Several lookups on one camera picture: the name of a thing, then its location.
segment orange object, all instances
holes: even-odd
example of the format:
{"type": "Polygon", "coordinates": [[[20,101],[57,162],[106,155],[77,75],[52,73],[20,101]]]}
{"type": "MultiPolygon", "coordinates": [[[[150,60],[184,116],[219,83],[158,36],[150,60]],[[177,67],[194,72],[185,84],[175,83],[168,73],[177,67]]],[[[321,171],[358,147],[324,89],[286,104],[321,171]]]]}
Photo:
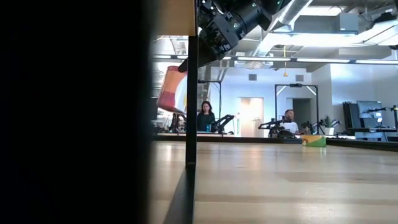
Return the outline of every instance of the orange object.
{"type": "Polygon", "coordinates": [[[187,112],[187,73],[179,72],[177,66],[167,68],[157,106],[172,113],[187,112]]]}

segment doorway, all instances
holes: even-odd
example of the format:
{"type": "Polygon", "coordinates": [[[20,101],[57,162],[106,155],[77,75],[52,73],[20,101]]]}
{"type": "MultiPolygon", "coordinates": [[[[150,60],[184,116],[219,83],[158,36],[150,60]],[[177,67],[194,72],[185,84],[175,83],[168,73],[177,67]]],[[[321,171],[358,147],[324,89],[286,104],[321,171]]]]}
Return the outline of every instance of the doorway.
{"type": "Polygon", "coordinates": [[[241,97],[239,111],[241,137],[258,138],[259,136],[256,135],[261,134],[259,134],[256,124],[262,123],[264,120],[264,99],[241,97]]]}
{"type": "Polygon", "coordinates": [[[311,122],[311,99],[293,99],[294,121],[299,129],[301,124],[311,122]]]}

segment man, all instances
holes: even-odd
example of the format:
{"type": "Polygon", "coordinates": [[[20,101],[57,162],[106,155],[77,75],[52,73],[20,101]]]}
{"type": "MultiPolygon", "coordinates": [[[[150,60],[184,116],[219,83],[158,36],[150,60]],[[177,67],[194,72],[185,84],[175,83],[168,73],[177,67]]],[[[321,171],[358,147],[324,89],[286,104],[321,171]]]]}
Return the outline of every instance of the man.
{"type": "Polygon", "coordinates": [[[285,121],[280,124],[281,127],[284,127],[285,130],[290,131],[294,134],[299,134],[299,127],[297,123],[293,121],[294,119],[294,110],[287,110],[285,112],[285,121]]]}

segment dark hair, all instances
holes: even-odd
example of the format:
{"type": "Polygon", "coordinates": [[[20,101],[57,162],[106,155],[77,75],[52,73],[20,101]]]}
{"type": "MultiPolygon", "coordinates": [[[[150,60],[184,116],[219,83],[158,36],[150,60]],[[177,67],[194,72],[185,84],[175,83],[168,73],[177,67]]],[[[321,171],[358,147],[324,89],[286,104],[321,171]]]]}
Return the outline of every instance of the dark hair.
{"type": "Polygon", "coordinates": [[[289,110],[285,111],[285,114],[286,114],[287,112],[289,112],[289,111],[293,111],[293,112],[294,112],[294,110],[292,110],[292,109],[289,109],[289,110]]]}
{"type": "Polygon", "coordinates": [[[213,112],[211,111],[211,109],[213,109],[213,108],[211,107],[210,102],[209,102],[209,101],[206,101],[206,100],[201,104],[201,107],[200,107],[200,110],[201,110],[201,111],[200,111],[200,112],[203,113],[203,114],[205,113],[205,112],[203,111],[203,105],[204,105],[205,103],[206,103],[207,105],[209,105],[209,107],[210,107],[210,109],[209,109],[209,114],[213,114],[213,112]]]}

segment monitor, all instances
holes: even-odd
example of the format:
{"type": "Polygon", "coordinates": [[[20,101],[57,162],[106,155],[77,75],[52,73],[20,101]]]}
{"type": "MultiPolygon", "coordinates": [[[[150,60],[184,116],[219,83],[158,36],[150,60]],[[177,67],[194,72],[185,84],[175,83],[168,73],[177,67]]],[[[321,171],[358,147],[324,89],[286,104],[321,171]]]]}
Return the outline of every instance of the monitor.
{"type": "Polygon", "coordinates": [[[381,109],[382,107],[380,101],[358,100],[357,104],[358,104],[359,118],[377,118],[378,120],[382,119],[381,111],[369,111],[369,110],[381,109]]]}
{"type": "Polygon", "coordinates": [[[151,97],[150,98],[149,116],[150,116],[150,120],[151,121],[157,120],[157,99],[158,99],[158,97],[151,97]]]}

